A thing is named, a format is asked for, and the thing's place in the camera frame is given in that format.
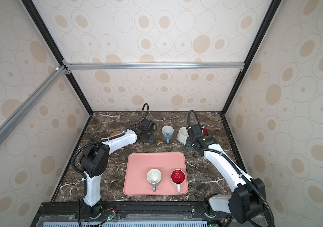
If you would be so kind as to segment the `red mug black handle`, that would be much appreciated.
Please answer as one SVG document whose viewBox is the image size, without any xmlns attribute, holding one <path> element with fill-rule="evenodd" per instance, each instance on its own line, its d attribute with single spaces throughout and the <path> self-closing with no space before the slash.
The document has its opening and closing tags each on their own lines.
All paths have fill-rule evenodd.
<svg viewBox="0 0 323 227">
<path fill-rule="evenodd" d="M 208 129 L 207 128 L 203 128 L 203 134 L 204 134 L 204 136 L 208 136 L 209 135 L 209 132 L 208 132 Z"/>
</svg>

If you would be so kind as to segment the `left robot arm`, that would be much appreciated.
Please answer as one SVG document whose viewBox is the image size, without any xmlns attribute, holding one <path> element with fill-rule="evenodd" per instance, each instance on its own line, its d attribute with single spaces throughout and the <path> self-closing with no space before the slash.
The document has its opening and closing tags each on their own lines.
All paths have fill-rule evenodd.
<svg viewBox="0 0 323 227">
<path fill-rule="evenodd" d="M 142 107 L 142 120 L 119 134 L 96 140 L 75 152 L 71 158 L 72 168 L 82 176 L 84 182 L 83 202 L 93 208 L 101 201 L 101 176 L 107 168 L 109 155 L 134 143 L 153 143 L 157 138 L 157 125 L 148 120 L 149 105 Z"/>
</svg>

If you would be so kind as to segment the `white mug front row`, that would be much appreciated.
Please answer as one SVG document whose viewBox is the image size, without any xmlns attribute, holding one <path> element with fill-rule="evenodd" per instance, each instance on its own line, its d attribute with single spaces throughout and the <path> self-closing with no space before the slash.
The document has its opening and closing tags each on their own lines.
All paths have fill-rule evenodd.
<svg viewBox="0 0 323 227">
<path fill-rule="evenodd" d="M 156 192 L 156 188 L 159 185 L 159 183 L 161 182 L 162 179 L 162 174 L 160 172 L 160 170 L 158 169 L 151 169 L 148 171 L 147 173 L 147 181 L 149 182 L 149 184 L 152 186 L 153 188 L 153 192 Z"/>
</svg>

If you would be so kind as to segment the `blue floral mug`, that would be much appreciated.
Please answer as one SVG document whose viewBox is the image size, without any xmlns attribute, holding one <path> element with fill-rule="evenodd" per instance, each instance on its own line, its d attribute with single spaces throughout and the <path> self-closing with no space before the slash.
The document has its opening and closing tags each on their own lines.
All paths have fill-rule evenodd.
<svg viewBox="0 0 323 227">
<path fill-rule="evenodd" d="M 174 135 L 174 128 L 166 125 L 162 128 L 161 132 L 164 135 L 164 139 L 167 140 L 167 137 L 172 137 Z"/>
</svg>

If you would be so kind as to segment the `white mug back row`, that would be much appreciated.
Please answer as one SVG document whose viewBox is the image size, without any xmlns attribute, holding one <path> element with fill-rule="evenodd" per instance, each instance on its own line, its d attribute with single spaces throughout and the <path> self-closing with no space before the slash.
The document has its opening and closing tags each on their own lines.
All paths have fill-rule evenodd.
<svg viewBox="0 0 323 227">
<path fill-rule="evenodd" d="M 188 134 L 187 128 L 181 127 L 177 135 L 178 142 L 185 145 L 188 137 L 189 137 L 189 134 Z"/>
</svg>

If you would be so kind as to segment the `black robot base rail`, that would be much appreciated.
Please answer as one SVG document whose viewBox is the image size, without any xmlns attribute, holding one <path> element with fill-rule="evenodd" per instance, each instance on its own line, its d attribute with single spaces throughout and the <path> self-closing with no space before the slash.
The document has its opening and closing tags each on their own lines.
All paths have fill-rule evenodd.
<svg viewBox="0 0 323 227">
<path fill-rule="evenodd" d="M 42 203 L 32 227 L 240 227 L 231 214 L 203 201 L 103 202 L 92 219 L 77 202 Z"/>
</svg>

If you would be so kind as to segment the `white mug row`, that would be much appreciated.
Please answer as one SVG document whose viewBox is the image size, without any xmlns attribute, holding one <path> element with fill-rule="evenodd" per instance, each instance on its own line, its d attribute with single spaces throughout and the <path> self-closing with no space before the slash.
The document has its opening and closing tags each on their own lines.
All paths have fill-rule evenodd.
<svg viewBox="0 0 323 227">
<path fill-rule="evenodd" d="M 161 182 L 162 179 L 162 174 L 160 172 L 160 170 L 158 169 L 151 169 L 148 171 L 147 173 L 147 181 L 149 182 L 149 184 L 152 186 L 153 188 L 153 192 L 156 192 L 156 188 L 159 185 L 159 183 Z"/>
<path fill-rule="evenodd" d="M 181 127 L 177 135 L 178 142 L 185 145 L 188 137 L 189 137 L 189 134 L 188 134 L 187 128 Z"/>
</svg>

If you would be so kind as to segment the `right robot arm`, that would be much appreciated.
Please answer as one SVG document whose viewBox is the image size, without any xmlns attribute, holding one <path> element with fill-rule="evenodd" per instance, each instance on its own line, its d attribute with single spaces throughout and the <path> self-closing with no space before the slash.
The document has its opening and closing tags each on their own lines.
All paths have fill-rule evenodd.
<svg viewBox="0 0 323 227">
<path fill-rule="evenodd" d="M 249 174 L 238 167 L 227 156 L 218 141 L 211 135 L 204 134 L 204 126 L 200 123 L 194 110 L 188 112 L 187 133 L 189 137 L 185 148 L 198 152 L 209 160 L 221 173 L 232 191 L 232 196 L 221 202 L 218 195 L 208 199 L 213 211 L 229 213 L 239 223 L 259 225 L 253 218 L 264 214 L 267 226 L 274 227 L 275 220 L 272 209 L 265 198 L 265 185 L 259 178 L 253 179 Z"/>
</svg>

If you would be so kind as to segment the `white mug red inside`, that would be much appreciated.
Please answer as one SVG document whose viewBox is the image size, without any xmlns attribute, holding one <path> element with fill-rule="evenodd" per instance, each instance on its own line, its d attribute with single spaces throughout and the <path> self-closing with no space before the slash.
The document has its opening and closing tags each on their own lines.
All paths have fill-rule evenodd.
<svg viewBox="0 0 323 227">
<path fill-rule="evenodd" d="M 171 173 L 171 185 L 176 188 L 177 192 L 181 192 L 181 187 L 184 184 L 186 180 L 186 174 L 180 170 L 180 169 L 175 169 Z"/>
</svg>

